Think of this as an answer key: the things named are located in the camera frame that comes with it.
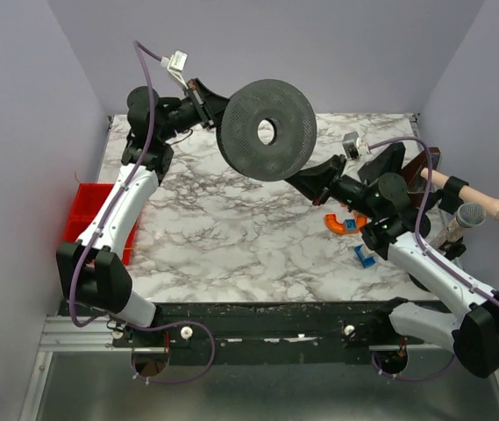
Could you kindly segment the black cable spool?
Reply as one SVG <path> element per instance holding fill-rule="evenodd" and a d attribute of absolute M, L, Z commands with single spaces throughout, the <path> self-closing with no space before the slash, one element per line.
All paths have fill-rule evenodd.
<path fill-rule="evenodd" d="M 233 170 L 257 181 L 278 182 L 309 161 L 317 141 L 316 114 L 295 86 L 258 80 L 231 96 L 216 136 Z"/>

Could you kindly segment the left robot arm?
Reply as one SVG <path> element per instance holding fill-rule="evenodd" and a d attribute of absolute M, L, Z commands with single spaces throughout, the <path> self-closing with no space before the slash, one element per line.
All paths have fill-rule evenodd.
<path fill-rule="evenodd" d="M 70 315 L 77 304 L 105 311 L 139 330 L 153 326 L 156 306 L 134 292 L 122 255 L 129 234 L 150 196 L 167 174 L 170 140 L 196 125 L 220 125 L 229 100 L 195 78 L 184 97 L 159 97 L 147 86 L 127 97 L 130 131 L 118 178 L 99 212 L 74 242 L 62 242 L 57 267 Z"/>

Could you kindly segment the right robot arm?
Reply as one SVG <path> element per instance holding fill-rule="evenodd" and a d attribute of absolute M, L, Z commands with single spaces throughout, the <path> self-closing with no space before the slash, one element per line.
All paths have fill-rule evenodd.
<path fill-rule="evenodd" d="M 333 198 L 369 218 L 360 232 L 365 246 L 407 272 L 446 306 L 446 313 L 396 299 L 386 318 L 401 336 L 453 353 L 471 374 L 499 369 L 499 291 L 456 267 L 424 241 L 430 222 L 410 200 L 403 158 L 381 156 L 364 164 L 358 178 L 345 175 L 340 155 L 297 172 L 287 182 L 315 205 Z"/>

